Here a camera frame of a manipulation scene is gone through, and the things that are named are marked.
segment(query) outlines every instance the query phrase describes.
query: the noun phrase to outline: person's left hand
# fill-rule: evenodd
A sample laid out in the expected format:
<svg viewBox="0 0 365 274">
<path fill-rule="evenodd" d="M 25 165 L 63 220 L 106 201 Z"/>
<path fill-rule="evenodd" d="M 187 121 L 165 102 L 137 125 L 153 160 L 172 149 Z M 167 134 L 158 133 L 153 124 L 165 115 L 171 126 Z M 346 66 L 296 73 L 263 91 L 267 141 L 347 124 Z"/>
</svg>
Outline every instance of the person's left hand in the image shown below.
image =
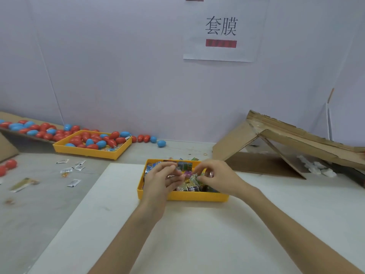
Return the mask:
<svg viewBox="0 0 365 274">
<path fill-rule="evenodd" d="M 141 206 L 146 208 L 156 222 L 163 216 L 167 195 L 184 182 L 184 175 L 176 167 L 177 163 L 164 161 L 144 177 Z"/>
</svg>

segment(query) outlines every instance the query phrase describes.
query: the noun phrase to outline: forearm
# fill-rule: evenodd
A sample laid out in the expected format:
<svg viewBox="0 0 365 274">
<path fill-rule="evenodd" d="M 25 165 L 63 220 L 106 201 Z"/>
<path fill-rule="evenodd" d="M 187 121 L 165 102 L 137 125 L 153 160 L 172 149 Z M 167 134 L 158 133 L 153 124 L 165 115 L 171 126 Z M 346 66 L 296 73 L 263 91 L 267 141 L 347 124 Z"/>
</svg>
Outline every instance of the forearm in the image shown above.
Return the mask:
<svg viewBox="0 0 365 274">
<path fill-rule="evenodd" d="M 363 273 L 282 212 L 257 188 L 250 187 L 240 198 L 257 213 L 303 274 Z"/>
<path fill-rule="evenodd" d="M 128 274 L 156 221 L 138 206 L 88 274 Z"/>
</svg>

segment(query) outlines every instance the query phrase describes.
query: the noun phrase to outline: hand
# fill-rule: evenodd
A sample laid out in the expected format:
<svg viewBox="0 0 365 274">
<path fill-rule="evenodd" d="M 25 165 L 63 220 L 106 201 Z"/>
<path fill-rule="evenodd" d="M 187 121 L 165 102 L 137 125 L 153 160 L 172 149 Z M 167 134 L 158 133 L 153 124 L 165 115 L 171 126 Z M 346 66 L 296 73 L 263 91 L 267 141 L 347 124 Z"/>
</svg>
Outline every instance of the hand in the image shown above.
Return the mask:
<svg viewBox="0 0 365 274">
<path fill-rule="evenodd" d="M 168 194 L 185 180 L 176 167 L 175 162 L 165 161 L 152 168 L 144 177 L 141 206 L 147 209 L 156 222 L 163 216 Z"/>
<path fill-rule="evenodd" d="M 242 180 L 225 161 L 205 160 L 195 167 L 193 174 L 198 174 L 198 180 L 213 189 L 242 199 L 242 194 L 252 186 Z"/>
</svg>

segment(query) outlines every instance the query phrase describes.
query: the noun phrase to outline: white wall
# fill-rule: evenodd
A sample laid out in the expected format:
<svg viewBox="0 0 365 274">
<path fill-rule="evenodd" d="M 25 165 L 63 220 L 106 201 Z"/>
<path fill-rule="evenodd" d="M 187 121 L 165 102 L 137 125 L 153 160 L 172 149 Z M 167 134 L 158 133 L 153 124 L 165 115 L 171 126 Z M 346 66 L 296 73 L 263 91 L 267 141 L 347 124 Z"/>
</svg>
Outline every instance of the white wall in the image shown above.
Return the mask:
<svg viewBox="0 0 365 274">
<path fill-rule="evenodd" d="M 364 6 L 270 0 L 257 61 L 233 63 L 182 59 L 184 0 L 29 1 L 66 123 L 210 142 L 250 109 L 311 129 Z"/>
<path fill-rule="evenodd" d="M 333 140 L 365 146 L 365 18 L 330 101 Z"/>
<path fill-rule="evenodd" d="M 25 0 L 0 0 L 0 111 L 62 124 Z"/>
</svg>

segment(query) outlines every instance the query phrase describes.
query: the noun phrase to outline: person's right hand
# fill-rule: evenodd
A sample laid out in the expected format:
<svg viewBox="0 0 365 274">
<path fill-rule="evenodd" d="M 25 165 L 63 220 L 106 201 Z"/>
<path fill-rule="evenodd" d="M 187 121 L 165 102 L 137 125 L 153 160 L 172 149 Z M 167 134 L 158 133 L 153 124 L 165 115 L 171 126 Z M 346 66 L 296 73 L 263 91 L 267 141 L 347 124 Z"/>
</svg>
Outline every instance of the person's right hand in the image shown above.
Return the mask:
<svg viewBox="0 0 365 274">
<path fill-rule="evenodd" d="M 205 175 L 200 176 L 207 168 Z M 198 174 L 198 180 L 211 186 L 220 193 L 229 194 L 242 199 L 242 194 L 252 186 L 242 180 L 225 161 L 205 160 L 195 167 L 193 174 Z"/>
</svg>

